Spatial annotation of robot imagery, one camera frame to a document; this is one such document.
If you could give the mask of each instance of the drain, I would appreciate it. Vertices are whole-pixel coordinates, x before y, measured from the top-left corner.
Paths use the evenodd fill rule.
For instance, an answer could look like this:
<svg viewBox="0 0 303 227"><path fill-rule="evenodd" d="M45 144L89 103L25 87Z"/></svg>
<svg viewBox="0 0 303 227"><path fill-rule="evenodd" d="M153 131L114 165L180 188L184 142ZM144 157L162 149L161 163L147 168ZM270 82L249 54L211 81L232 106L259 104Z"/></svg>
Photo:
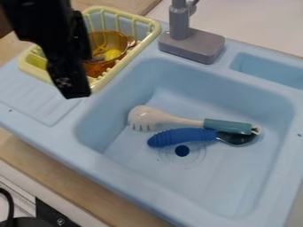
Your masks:
<svg viewBox="0 0 303 227"><path fill-rule="evenodd" d="M184 169L195 168L206 157L206 145L197 142L170 145L159 149L159 157L164 165Z"/></svg>
<svg viewBox="0 0 303 227"><path fill-rule="evenodd" d="M187 145L179 145L175 148L175 154L179 157L185 157L189 155L190 148Z"/></svg>

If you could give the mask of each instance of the spoon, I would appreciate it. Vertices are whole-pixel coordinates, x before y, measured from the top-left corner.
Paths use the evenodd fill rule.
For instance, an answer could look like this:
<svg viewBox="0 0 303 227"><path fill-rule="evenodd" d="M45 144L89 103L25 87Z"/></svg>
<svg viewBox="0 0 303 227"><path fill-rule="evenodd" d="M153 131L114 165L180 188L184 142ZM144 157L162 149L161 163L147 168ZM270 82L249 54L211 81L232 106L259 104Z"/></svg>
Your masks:
<svg viewBox="0 0 303 227"><path fill-rule="evenodd" d="M241 146L247 145L257 137L256 134L242 135L230 132L217 132L211 129L171 129L162 131L152 136L147 144L150 147L165 147L168 145L177 145L191 141L214 141L219 140L228 145Z"/></svg>

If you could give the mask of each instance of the gray faucet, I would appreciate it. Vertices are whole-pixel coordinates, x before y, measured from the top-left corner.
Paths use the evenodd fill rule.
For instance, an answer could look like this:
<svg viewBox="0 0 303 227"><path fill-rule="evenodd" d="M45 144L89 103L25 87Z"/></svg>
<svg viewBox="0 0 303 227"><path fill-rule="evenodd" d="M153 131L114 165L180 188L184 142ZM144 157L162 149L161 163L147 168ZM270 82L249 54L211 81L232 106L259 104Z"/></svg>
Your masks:
<svg viewBox="0 0 303 227"><path fill-rule="evenodd" d="M169 7L170 37L175 40L187 39L190 36L190 16L197 10L199 0L173 0Z"/></svg>
<svg viewBox="0 0 303 227"><path fill-rule="evenodd" d="M199 0L172 0L169 7L169 30L159 38L159 49L203 64L213 64L220 56L225 39L190 27L190 16Z"/></svg>

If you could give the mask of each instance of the dish rack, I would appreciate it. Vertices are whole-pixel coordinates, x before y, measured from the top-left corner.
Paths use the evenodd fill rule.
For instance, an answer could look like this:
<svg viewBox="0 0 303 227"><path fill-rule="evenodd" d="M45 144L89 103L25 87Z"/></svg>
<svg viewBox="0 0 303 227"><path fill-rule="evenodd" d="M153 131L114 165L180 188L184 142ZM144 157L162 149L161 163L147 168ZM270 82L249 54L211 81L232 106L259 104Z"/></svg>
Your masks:
<svg viewBox="0 0 303 227"><path fill-rule="evenodd" d="M83 12L83 17L89 33L96 30L114 30L124 35L132 35L137 41L136 47L129 50L122 60L116 60L113 68L107 68L98 78L88 76L92 92L102 89L161 32L160 24L154 20L105 6L90 7ZM47 59L38 45L23 52L18 60L19 70L52 84L46 64Z"/></svg>

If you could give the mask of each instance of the toy sink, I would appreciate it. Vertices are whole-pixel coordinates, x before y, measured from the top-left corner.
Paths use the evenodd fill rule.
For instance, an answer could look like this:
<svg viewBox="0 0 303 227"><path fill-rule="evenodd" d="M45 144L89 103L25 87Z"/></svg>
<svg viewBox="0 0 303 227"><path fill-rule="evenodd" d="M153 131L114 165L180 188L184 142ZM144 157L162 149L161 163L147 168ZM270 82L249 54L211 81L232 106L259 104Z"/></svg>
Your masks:
<svg viewBox="0 0 303 227"><path fill-rule="evenodd" d="M303 60L227 40L212 65L158 50L157 39L103 89L64 100L51 85L0 69L0 124L69 168L176 226L284 226L303 174ZM148 105L181 117L261 125L255 143L151 149L127 125Z"/></svg>

